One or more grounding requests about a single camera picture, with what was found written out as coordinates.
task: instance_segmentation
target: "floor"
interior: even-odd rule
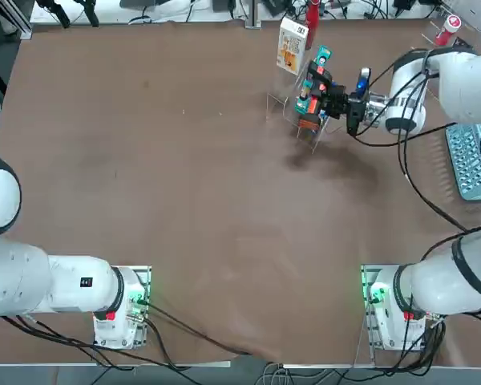
[[[0,28],[0,74],[5,81],[8,81],[14,59],[18,52],[19,41],[16,38],[4,37]],[[265,362],[252,357],[241,357],[232,362],[232,367],[224,368],[194,368],[185,373],[196,381],[207,384],[255,384],[261,385],[260,380],[256,383],[264,369]],[[32,383],[38,385],[72,385],[91,384],[103,372],[98,367],[0,367],[0,385],[23,383],[28,378]],[[296,374],[314,374],[317,371],[293,371]],[[353,370],[350,376],[356,379],[363,379],[373,375],[373,371]],[[184,384],[185,379],[178,378],[175,374],[162,367],[139,367],[132,372],[109,371],[99,381],[101,385],[114,384]],[[295,385],[317,384],[317,379],[295,378]],[[336,375],[325,379],[323,384],[335,384],[338,381]],[[265,379],[265,384],[272,382],[270,377]],[[423,385],[436,385],[449,383],[450,385],[464,385],[470,382],[481,384],[481,370],[456,370],[456,369],[432,369],[424,378],[412,377],[409,375],[396,375],[392,379],[381,378],[373,380],[374,385],[383,383],[401,383],[412,385],[421,383]]]
[[[262,385],[259,379],[264,362],[254,358],[239,358],[232,362],[232,367],[225,368],[195,368],[185,373],[195,381],[203,385]],[[321,378],[303,379],[299,375],[313,375],[319,371],[297,371],[294,370],[295,385],[317,385]],[[92,385],[92,382],[103,373],[98,367],[0,367],[0,385],[22,383],[24,378],[30,379],[38,385]],[[364,379],[374,375],[373,371],[353,370],[350,376],[353,379]],[[271,381],[271,376],[265,377],[265,385],[273,385],[277,379]],[[322,385],[336,385],[338,377],[330,375],[321,382]],[[380,378],[372,380],[373,385],[385,385],[400,383],[402,385],[466,385],[476,381],[481,385],[481,370],[457,370],[457,369],[432,369],[423,378],[411,375],[396,375],[393,378]],[[185,379],[179,379],[176,375],[162,367],[139,367],[135,371],[109,371],[100,380],[99,385],[148,385],[148,384],[182,384],[189,383]]]

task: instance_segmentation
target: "colorful toy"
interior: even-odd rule
[[[318,100],[317,98],[314,98],[310,95],[314,84],[314,73],[317,72],[319,75],[324,74],[326,62],[329,60],[331,55],[332,52],[328,49],[328,47],[320,46],[319,50],[317,51],[315,60],[313,62],[310,62],[309,68],[307,68],[306,79],[303,80],[303,84],[301,85],[301,92],[296,100],[295,108],[297,113],[299,113],[300,115],[304,115],[306,113],[309,113],[310,110],[316,109]],[[325,89],[325,84],[320,84],[324,83],[321,81],[321,79],[315,79],[315,83],[318,83],[319,89]]]

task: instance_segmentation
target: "white cylinder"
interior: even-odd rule
[[[468,266],[481,281],[481,232],[462,239]],[[436,314],[458,314],[481,309],[481,294],[460,273],[451,248],[405,268],[402,282],[409,282],[414,305]]]
[[[44,251],[0,237],[0,315],[29,313],[50,285],[50,264]]]
[[[405,86],[406,83],[410,81],[418,72],[422,69],[422,60],[415,60],[404,66],[400,67],[394,73],[394,77],[392,78],[392,86],[390,89],[389,97],[393,98],[399,90]],[[426,88],[420,93],[422,86],[415,88],[417,84],[421,83],[425,79],[425,75],[420,75],[411,82],[406,88],[401,91],[398,97],[394,100],[392,105],[386,109],[386,129],[391,134],[398,135],[399,129],[395,128],[396,124],[392,122],[401,122],[401,119],[410,120],[411,115],[414,111],[415,104],[418,104],[417,108],[415,109],[414,117],[412,121],[415,124],[415,127],[410,130],[410,135],[416,135],[424,127],[424,123],[426,122],[426,109],[423,106],[424,97],[426,94]],[[397,124],[399,127],[406,127],[405,124]]]
[[[457,123],[481,124],[481,56],[459,52],[430,59],[439,69],[442,109]]]
[[[36,313],[108,309],[118,294],[118,278],[103,259],[50,255],[52,285]]]

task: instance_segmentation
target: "red bottle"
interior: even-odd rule
[[[319,24],[319,4],[321,0],[309,0],[308,10],[306,11],[305,24],[308,27],[308,36],[306,37],[305,49],[312,48],[313,38],[315,37],[315,30]]]

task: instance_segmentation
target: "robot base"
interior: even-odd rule
[[[143,323],[148,307],[137,303],[149,302],[152,283],[151,266],[116,266],[124,280],[123,300],[114,314],[106,319],[93,316],[95,344],[111,349],[135,349],[146,344],[147,327]]]
[[[366,322],[373,349],[401,351],[406,333],[407,314],[399,308],[394,297],[393,280],[398,265],[362,265],[363,299],[366,306]],[[426,318],[410,319],[405,349],[409,349],[424,332]],[[414,351],[423,344],[417,343]]]

